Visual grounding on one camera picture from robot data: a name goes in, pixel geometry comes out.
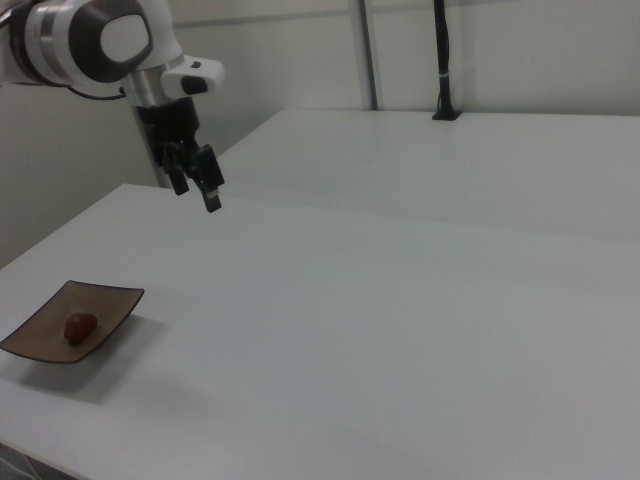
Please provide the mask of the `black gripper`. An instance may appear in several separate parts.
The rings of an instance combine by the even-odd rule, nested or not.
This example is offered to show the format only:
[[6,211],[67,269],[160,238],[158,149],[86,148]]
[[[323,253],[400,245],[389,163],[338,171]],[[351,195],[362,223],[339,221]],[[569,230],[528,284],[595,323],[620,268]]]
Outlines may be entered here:
[[195,150],[190,155],[190,176],[201,192],[206,210],[213,213],[220,209],[219,188],[225,180],[212,147],[198,148],[195,135],[200,122],[194,101],[185,97],[160,106],[138,106],[135,111],[150,146],[160,147],[160,166],[175,194],[181,196],[189,191],[177,146],[182,145],[187,151]]

